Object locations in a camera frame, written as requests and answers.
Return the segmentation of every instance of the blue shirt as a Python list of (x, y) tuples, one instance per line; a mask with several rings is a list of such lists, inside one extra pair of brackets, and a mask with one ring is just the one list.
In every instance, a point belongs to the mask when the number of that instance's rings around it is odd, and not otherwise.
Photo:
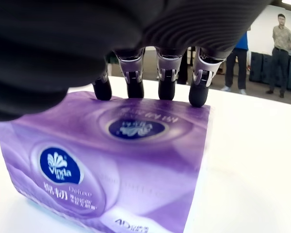
[(247, 32), (242, 36), (238, 44), (235, 46), (235, 48), (248, 50), (248, 38), (247, 38)]

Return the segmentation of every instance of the man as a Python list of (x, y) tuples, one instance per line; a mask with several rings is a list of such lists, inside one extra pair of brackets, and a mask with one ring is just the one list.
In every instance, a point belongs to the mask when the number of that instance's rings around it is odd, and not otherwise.
[(272, 69), (270, 75), (270, 90), (267, 94), (273, 94), (275, 88), (276, 73), (278, 71), (278, 66), (282, 70), (282, 80), (281, 80), (281, 90), (280, 97), (284, 98), (284, 93), (287, 88), (288, 82), (288, 63), (289, 63), (289, 53), (291, 49), (291, 31), (285, 27), (286, 17), (283, 14), (278, 15), (279, 25), (275, 26), (273, 29), (273, 39), (274, 39), (274, 49), (272, 57)]
[(222, 91), (231, 91), (234, 77), (234, 66), (236, 57), (238, 58), (238, 89), (239, 93), (246, 95), (246, 76), (247, 76), (247, 51), (248, 51), (248, 39), (247, 32), (242, 36), (235, 49), (226, 59), (226, 75), (225, 75), (225, 87)]

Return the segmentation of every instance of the man in gray shirt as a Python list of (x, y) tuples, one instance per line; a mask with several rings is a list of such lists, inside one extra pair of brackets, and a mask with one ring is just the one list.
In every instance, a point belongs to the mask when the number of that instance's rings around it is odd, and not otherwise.
[(270, 90), (267, 94), (273, 94), (275, 88), (276, 73), (278, 67), (281, 67), (282, 80), (280, 97), (284, 98), (284, 93), (287, 88), (288, 82), (288, 64), (289, 64), (289, 53), (291, 49), (291, 31), (285, 27), (286, 17), (283, 14), (278, 15), (279, 25), (273, 29), (274, 49), (272, 56), (272, 69), (270, 75)]

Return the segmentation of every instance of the gray floor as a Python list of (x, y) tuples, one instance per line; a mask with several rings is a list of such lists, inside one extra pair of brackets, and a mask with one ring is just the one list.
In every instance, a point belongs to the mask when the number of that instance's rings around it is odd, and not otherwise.
[[(190, 84), (191, 79), (192, 79), (192, 67), (189, 67), (188, 69), (189, 69), (188, 80)], [(235, 74), (237, 73), (238, 73), (238, 67), (235, 67)], [(112, 75), (122, 76), (119, 65), (113, 65)], [(156, 76), (157, 76), (156, 52), (146, 51), (145, 59), (144, 59), (144, 76), (143, 77), (145, 80), (156, 80)], [(216, 75), (210, 87), (212, 89), (219, 90), (224, 86), (224, 83), (225, 83), (224, 75)], [(262, 84), (262, 83), (253, 83), (247, 79), (247, 94), (248, 95), (291, 104), (291, 91), (287, 91), (285, 93), (285, 97), (281, 99), (279, 98), (279, 88), (275, 90), (275, 93), (273, 95), (265, 94), (265, 91), (267, 90), (268, 90), (268, 85)], [(238, 93), (237, 75), (235, 75), (234, 77), (234, 84), (232, 86), (232, 92)]]

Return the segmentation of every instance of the black pants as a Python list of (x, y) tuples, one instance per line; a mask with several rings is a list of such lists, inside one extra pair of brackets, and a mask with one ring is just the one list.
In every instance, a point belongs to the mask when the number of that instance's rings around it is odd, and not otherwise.
[(188, 51), (186, 50), (181, 60), (177, 83), (185, 85), (187, 80), (188, 80)]
[(279, 66), (281, 67), (282, 70), (280, 93), (284, 93), (286, 91), (288, 83), (288, 64), (289, 64), (289, 53), (285, 50), (279, 50), (277, 48), (274, 48), (272, 56), (272, 69), (270, 75), (271, 91), (273, 91), (275, 88), (276, 73), (278, 72)]
[(226, 74), (225, 85), (231, 87), (233, 85), (234, 78), (234, 66), (238, 58), (238, 89), (246, 89), (246, 77), (247, 77), (247, 50), (235, 48), (232, 53), (226, 59)]

